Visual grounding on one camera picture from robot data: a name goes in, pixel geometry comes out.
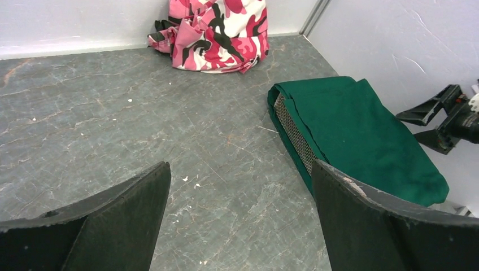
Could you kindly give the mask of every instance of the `marble floor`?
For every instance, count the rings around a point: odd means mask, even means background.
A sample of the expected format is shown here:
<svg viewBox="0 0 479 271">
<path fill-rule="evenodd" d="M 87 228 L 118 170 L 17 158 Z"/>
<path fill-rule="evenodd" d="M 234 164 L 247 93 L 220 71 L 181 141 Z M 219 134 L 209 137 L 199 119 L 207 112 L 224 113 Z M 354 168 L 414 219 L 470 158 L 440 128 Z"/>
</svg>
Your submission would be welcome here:
<svg viewBox="0 0 479 271">
<path fill-rule="evenodd" d="M 0 221 L 172 167 L 151 270 L 330 270 L 313 203 L 266 106 L 336 75 L 301 36 L 248 71 L 172 69 L 152 49 L 0 62 Z"/>
</svg>

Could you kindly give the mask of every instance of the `green garment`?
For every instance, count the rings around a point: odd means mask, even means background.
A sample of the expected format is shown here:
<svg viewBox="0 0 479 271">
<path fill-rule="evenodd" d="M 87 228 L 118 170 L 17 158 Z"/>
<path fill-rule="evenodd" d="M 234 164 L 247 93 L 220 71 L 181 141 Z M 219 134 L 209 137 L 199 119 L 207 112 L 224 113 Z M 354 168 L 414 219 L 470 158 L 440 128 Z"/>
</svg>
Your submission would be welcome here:
<svg viewBox="0 0 479 271">
<path fill-rule="evenodd" d="M 316 157 L 401 199 L 430 206 L 449 192 L 444 177 L 411 132 L 382 104 L 368 81 L 330 77 L 275 84 L 271 119 L 311 191 L 311 176 L 276 117 L 279 93 Z"/>
</svg>

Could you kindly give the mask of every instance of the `metal frame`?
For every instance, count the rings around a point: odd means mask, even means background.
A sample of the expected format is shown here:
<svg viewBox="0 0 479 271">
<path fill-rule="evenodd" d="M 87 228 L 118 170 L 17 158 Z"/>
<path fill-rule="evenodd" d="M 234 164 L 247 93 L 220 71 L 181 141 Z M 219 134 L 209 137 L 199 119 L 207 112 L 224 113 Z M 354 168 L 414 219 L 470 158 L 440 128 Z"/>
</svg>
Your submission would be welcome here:
<svg viewBox="0 0 479 271">
<path fill-rule="evenodd" d="M 303 27 L 299 31 L 300 35 L 304 35 L 305 37 L 308 37 L 311 34 L 311 31 L 313 30 L 314 26 L 317 24 L 317 21 L 323 14 L 324 10 L 328 6 L 330 0 L 317 0 L 315 6 L 313 7 L 313 10 L 311 11 L 310 15 L 304 22 Z"/>
</svg>

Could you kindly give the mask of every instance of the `cloth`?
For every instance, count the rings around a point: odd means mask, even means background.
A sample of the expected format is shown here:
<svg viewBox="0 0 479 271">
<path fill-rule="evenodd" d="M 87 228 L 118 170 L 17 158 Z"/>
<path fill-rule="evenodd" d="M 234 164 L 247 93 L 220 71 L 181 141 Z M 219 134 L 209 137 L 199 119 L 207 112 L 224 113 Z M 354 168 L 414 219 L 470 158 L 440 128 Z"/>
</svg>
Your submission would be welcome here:
<svg viewBox="0 0 479 271">
<path fill-rule="evenodd" d="M 269 50 L 265 0 L 170 0 L 155 26 L 148 43 L 178 69 L 245 73 Z"/>
<path fill-rule="evenodd" d="M 281 139 L 311 191 L 311 177 L 275 115 L 278 94 L 316 157 L 349 176 L 422 206 L 445 201 L 444 177 L 368 81 L 331 77 L 275 84 L 268 104 Z"/>
</svg>

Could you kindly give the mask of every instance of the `white wall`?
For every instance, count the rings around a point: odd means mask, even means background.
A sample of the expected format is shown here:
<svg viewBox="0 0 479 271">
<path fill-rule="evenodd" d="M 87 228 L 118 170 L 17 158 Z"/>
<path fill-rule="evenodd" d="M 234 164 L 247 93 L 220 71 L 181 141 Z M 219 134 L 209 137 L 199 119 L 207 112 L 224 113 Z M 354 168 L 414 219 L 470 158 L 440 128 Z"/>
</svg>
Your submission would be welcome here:
<svg viewBox="0 0 479 271">
<path fill-rule="evenodd" d="M 479 78 L 475 0 L 331 0 L 309 38 L 340 75 L 368 79 L 394 114 L 447 84 L 470 96 Z M 447 156 L 424 150 L 449 183 L 448 200 L 477 216 L 479 146 L 461 141 Z"/>
<path fill-rule="evenodd" d="M 269 0 L 269 33 L 299 32 L 315 0 Z M 0 59 L 146 46 L 169 0 L 1 0 Z"/>
</svg>

